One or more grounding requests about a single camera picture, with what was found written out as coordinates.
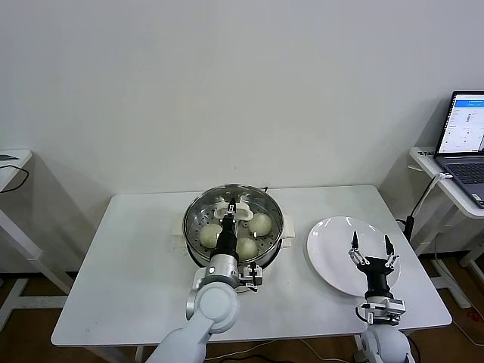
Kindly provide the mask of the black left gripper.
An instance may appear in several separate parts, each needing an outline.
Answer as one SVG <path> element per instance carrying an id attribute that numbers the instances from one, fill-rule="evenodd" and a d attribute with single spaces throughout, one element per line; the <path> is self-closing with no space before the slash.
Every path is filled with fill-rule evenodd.
<path id="1" fill-rule="evenodd" d="M 219 254 L 225 254 L 238 259 L 237 249 L 237 237 L 234 231 L 235 223 L 234 216 L 237 212 L 237 201 L 235 197 L 232 197 L 224 219 L 222 220 L 222 232 L 217 238 L 216 248 L 213 250 L 213 256 Z"/>

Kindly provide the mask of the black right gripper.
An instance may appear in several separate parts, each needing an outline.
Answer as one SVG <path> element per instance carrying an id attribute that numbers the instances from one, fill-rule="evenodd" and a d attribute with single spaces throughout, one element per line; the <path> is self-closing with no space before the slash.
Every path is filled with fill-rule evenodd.
<path id="1" fill-rule="evenodd" d="M 368 289 L 365 292 L 365 299 L 376 296 L 393 298 L 387 283 L 387 276 L 393 272 L 399 255 L 395 254 L 394 246 L 388 235 L 384 236 L 384 240 L 387 259 L 371 256 L 366 258 L 360 253 L 357 232 L 354 231 L 352 235 L 349 257 L 357 269 L 366 276 Z"/>

